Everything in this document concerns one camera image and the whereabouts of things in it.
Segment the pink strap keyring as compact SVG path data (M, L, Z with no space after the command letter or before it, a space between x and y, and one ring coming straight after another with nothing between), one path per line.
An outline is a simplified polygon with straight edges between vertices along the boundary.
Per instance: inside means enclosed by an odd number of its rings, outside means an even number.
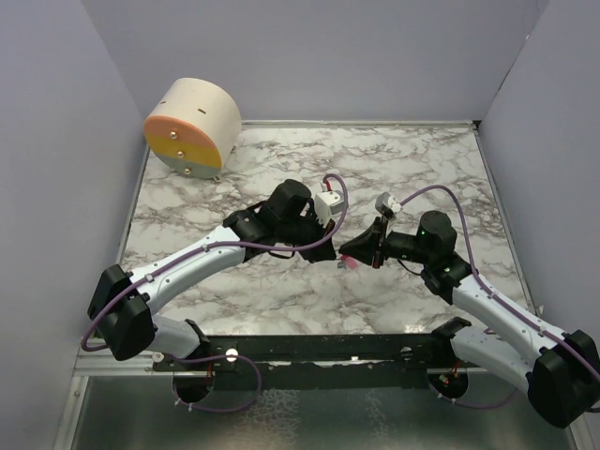
M347 256L347 255L342 255L340 257L340 261L342 261L343 263L345 263L345 269L349 269L349 270L355 270L359 267L360 262L358 262L356 259Z

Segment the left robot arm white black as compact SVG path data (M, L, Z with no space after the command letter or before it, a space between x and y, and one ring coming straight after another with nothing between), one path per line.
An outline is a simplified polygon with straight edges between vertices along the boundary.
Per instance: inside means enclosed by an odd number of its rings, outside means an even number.
M192 320L175 321L160 311L203 280L264 253L286 259L300 255L310 263L333 261L332 238L348 210L348 190L324 186L312 193L287 179L270 197L227 216L188 247L157 262L125 271L105 269L87 309L92 324L86 338L98 334L102 349L117 361L143 351L166 353L183 368L200 368L210 343Z

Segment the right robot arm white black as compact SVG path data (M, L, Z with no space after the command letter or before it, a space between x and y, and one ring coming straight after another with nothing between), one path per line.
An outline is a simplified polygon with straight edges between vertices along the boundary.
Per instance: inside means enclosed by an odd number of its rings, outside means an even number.
M451 367L475 364L526 394L550 425L566 428L599 400L599 354L581 330L566 333L531 314L494 290L455 251L458 234L439 211L421 216L415 234L391 232L378 217L359 236L344 244L344 256L379 268L389 259L420 263L426 287L495 332L461 325L430 344L432 359Z

